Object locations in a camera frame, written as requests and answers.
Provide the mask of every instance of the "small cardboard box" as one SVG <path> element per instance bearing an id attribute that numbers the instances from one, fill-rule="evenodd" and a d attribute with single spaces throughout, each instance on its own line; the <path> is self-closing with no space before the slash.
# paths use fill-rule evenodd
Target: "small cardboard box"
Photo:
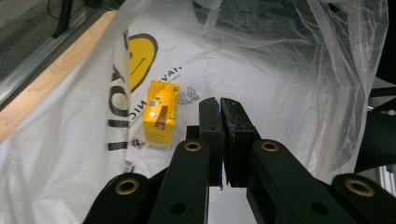
<path id="1" fill-rule="evenodd" d="M 172 146 L 179 89 L 180 87 L 176 84 L 151 81 L 143 117 L 146 142 L 150 147 L 169 148 Z"/>

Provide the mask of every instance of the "plastic sheet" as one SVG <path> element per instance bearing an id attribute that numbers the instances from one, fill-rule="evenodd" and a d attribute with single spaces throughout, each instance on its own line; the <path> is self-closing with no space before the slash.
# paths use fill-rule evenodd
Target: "plastic sheet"
<path id="1" fill-rule="evenodd" d="M 387 25 L 385 0 L 125 2 L 92 56 L 0 146 L 1 222 L 80 223 L 115 175 L 166 167 L 211 96 L 239 101 L 315 177 L 352 172 Z M 181 86 L 171 150 L 144 145 L 152 79 Z M 211 188 L 208 223 L 254 223 L 245 192 Z"/>

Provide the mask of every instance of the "wooden edge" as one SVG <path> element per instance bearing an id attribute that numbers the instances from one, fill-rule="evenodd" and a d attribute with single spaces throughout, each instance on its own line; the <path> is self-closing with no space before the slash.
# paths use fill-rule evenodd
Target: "wooden edge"
<path id="1" fill-rule="evenodd" d="M 0 144 L 3 144 L 23 121 L 91 54 L 116 13 L 116 11 L 105 13 L 0 112 Z"/>

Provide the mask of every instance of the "black cable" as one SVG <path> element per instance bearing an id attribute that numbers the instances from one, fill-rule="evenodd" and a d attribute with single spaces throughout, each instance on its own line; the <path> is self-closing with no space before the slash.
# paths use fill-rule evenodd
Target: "black cable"
<path id="1" fill-rule="evenodd" d="M 59 20 L 58 17 L 53 16 L 52 13 L 50 12 L 50 1 L 51 1 L 51 0 L 48 0 L 48 1 L 47 1 L 47 13 L 48 13 L 53 19 Z"/>

